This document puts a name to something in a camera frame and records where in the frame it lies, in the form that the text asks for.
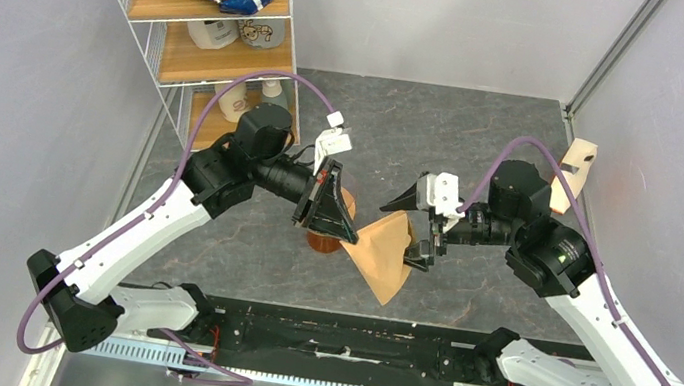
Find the round wooden dripper collar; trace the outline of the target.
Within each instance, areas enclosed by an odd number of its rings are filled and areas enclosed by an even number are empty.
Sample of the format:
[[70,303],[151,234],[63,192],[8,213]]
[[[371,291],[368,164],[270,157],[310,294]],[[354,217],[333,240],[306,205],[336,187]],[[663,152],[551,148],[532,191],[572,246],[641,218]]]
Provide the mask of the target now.
[[349,192],[346,188],[340,189],[340,192],[342,194],[342,199],[343,203],[345,205],[346,211],[348,213],[349,219],[353,220],[356,217],[356,201],[355,201],[355,196]]

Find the brown paper coffee filter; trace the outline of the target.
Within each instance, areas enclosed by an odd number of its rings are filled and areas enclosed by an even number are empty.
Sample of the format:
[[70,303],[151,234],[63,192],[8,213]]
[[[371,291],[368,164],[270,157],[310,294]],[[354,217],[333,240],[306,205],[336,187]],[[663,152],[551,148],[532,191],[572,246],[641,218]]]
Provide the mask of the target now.
[[403,258],[413,230],[407,212],[400,210],[361,228],[357,243],[340,241],[381,306],[399,293],[411,273]]

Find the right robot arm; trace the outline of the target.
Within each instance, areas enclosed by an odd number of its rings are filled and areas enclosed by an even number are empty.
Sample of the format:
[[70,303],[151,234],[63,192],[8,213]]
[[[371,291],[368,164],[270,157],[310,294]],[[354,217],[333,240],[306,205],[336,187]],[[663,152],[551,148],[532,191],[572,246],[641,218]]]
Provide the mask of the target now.
[[551,214],[551,187],[533,164],[503,161],[488,199],[461,207],[453,174],[422,173],[387,211],[423,210],[427,239],[410,245],[406,265],[427,270],[450,245],[506,248],[513,274],[574,330],[600,368],[592,375],[544,353],[507,328],[476,345],[473,373],[484,384],[521,386],[684,386],[643,339],[600,275],[586,239]]

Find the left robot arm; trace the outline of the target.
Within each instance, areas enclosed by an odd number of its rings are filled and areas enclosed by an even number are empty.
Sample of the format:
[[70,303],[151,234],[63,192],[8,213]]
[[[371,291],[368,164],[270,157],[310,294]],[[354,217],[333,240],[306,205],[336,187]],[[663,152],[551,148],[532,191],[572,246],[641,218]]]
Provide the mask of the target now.
[[262,103],[242,115],[236,129],[181,160],[176,173],[122,220],[96,237],[55,255],[27,261],[40,305],[70,352],[92,349],[115,332],[178,331],[186,341],[205,339],[212,308],[195,285],[125,287],[123,280],[167,244],[216,220],[230,208],[267,190],[295,206],[294,225],[337,241],[359,236],[340,185],[337,153],[350,150],[343,115],[314,144],[309,166],[287,155],[292,117]]

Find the amber glass carafe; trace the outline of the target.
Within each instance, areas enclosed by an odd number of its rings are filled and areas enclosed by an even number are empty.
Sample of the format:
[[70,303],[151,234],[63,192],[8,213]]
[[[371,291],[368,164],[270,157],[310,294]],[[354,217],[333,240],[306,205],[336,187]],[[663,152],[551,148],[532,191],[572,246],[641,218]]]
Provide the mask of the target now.
[[342,247],[341,242],[332,237],[317,234],[312,231],[308,231],[306,236],[308,246],[314,251],[320,252],[322,254],[336,252]]

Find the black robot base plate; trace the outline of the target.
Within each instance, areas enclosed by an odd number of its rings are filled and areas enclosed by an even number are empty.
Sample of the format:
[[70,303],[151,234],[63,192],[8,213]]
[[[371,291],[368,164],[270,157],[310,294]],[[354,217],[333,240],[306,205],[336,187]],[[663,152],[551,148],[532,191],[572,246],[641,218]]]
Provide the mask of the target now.
[[474,351],[487,332],[216,295],[199,311],[175,334],[213,347],[228,368],[361,386],[507,386]]

